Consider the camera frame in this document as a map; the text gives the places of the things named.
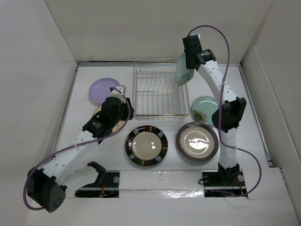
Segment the teal round flower plate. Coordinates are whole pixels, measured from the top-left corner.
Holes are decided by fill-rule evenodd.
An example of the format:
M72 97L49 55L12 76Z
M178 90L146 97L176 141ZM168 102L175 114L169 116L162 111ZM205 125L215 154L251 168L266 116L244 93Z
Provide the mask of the teal round flower plate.
M218 104L212 96L201 96L194 100L191 112L196 121L213 127L212 115L218 110Z

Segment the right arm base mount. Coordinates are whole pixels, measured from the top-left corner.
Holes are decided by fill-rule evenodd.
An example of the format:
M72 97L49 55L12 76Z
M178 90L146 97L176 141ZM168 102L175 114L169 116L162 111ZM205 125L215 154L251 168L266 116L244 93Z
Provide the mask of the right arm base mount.
M233 178L222 181L217 171L203 171L198 181L204 188L205 197L234 197L247 193L242 172Z

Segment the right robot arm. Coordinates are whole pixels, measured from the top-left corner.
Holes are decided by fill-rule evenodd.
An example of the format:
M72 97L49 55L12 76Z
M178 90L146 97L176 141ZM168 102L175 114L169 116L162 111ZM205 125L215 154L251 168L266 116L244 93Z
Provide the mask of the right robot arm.
M217 172L209 172L207 177L220 186L226 186L240 174L236 135L246 108L246 99L238 97L226 84L214 54L209 49L202 49L197 35L189 35L182 41L185 55L184 71L178 77L187 83L197 71L219 101L218 110L212 115L212 122L219 133L220 158Z

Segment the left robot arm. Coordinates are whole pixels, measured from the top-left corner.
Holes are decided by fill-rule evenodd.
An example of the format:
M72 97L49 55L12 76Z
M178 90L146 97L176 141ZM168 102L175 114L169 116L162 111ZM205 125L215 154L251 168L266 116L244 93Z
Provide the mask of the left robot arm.
M96 113L82 128L73 143L46 157L27 174L23 188L23 202L30 210L53 212L66 196L79 188L92 184L101 186L106 169L95 161L79 168L80 160L93 146L115 137L124 126L113 128L120 122L133 118L134 109L128 97L108 97L101 111Z

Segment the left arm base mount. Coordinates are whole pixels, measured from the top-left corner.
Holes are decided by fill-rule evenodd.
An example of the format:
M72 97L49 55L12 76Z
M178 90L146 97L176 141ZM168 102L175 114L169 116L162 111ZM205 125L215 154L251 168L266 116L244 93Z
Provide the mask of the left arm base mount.
M78 198L118 198L119 171L107 171L98 176L94 183L85 185L75 192Z

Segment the teal rectangular plate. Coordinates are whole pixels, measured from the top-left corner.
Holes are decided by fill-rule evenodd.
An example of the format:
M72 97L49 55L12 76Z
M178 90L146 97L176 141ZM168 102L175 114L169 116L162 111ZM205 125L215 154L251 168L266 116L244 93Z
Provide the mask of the teal rectangular plate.
M177 60L176 84L178 87L185 85L194 76L194 69L186 68L186 56L182 53Z

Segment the tan plate under arm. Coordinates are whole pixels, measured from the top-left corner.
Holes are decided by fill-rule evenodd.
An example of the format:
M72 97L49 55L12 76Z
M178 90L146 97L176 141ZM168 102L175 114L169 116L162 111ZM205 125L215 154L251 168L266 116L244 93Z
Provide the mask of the tan plate under arm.
M95 111L93 112L92 116L96 115L98 112L101 111L102 106L99 106L95 109ZM125 124L125 121L119 121L112 129L111 133L115 133L116 131L118 131L123 125Z

